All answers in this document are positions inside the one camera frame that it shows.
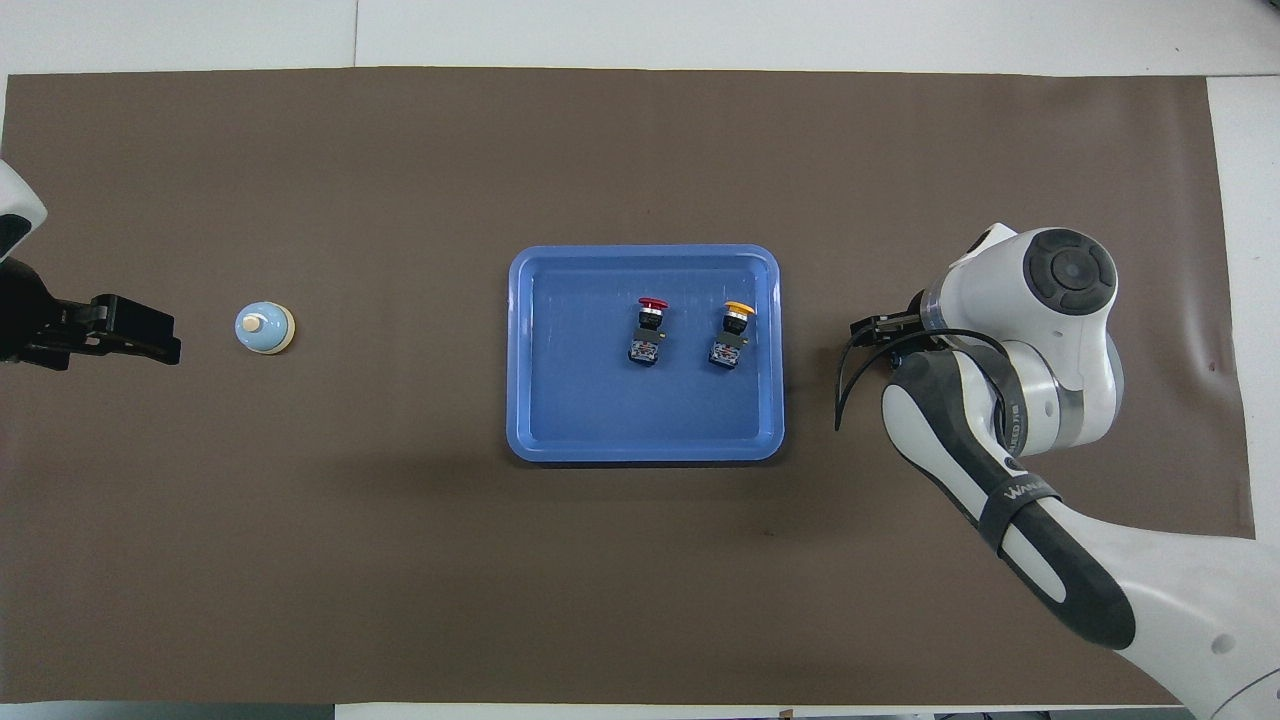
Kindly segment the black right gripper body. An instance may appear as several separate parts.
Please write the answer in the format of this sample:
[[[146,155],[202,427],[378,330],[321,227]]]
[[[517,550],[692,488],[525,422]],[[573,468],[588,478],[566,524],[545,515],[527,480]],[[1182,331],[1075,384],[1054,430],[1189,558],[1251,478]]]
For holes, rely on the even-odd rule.
[[[932,351],[933,340],[920,337],[904,341],[910,334],[920,333],[925,329],[922,320],[922,301],[924,290],[916,292],[905,310],[878,316],[878,345],[887,346],[899,342],[892,351]]]

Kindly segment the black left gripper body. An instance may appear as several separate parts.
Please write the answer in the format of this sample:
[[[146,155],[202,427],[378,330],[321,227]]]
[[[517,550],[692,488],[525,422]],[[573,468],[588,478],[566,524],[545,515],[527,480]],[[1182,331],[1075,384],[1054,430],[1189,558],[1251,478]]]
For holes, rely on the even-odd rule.
[[[27,345],[88,351],[88,304],[55,299],[31,266],[15,259],[0,263],[0,363]]]

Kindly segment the yellow push button switch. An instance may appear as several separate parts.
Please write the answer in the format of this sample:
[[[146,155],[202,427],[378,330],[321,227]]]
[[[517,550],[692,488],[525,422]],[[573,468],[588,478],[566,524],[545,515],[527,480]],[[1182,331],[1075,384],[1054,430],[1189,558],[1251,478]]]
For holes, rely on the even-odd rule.
[[[750,343],[748,329],[756,309],[740,301],[726,301],[719,331],[712,341],[708,363],[726,370],[735,370]]]

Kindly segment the red push button switch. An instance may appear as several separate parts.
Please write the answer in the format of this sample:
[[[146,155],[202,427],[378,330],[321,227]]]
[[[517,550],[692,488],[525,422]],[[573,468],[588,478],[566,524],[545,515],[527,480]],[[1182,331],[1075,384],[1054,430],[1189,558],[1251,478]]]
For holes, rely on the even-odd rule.
[[[660,345],[666,340],[662,324],[669,304],[663,299],[637,299],[637,327],[628,346],[628,360],[644,366],[654,366]]]

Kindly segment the light blue call bell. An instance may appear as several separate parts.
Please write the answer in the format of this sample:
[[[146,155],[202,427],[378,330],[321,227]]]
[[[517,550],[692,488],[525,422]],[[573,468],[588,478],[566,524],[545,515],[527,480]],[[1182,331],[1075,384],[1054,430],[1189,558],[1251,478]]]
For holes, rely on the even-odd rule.
[[[242,307],[234,323],[236,338],[250,352],[283,354],[292,345],[297,322],[280,304],[259,301]]]

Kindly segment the blue plastic tray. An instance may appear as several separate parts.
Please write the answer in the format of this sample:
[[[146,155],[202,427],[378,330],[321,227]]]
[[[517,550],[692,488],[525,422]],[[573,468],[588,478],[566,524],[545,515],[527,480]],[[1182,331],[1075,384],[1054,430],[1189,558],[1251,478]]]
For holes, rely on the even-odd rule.
[[[669,304],[654,366],[637,299]],[[753,462],[785,439],[781,272],[754,243],[535,246],[511,263],[509,447],[531,462]],[[708,363],[726,301],[756,309],[735,370]]]

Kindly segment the brown table mat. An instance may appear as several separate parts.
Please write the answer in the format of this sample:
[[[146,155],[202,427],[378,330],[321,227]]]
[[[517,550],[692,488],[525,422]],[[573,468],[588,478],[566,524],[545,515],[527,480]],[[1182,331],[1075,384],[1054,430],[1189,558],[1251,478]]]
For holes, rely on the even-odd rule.
[[[1201,78],[17,76],[1,152],[50,211],[15,256],[183,354],[0,366],[0,702],[1166,703],[896,455],[882,372],[831,429],[849,324],[996,222],[1120,273],[1120,416],[1029,468],[1110,521],[1253,530]],[[780,451],[517,459],[507,273],[562,243],[768,249]],[[259,301],[283,354],[236,338]]]

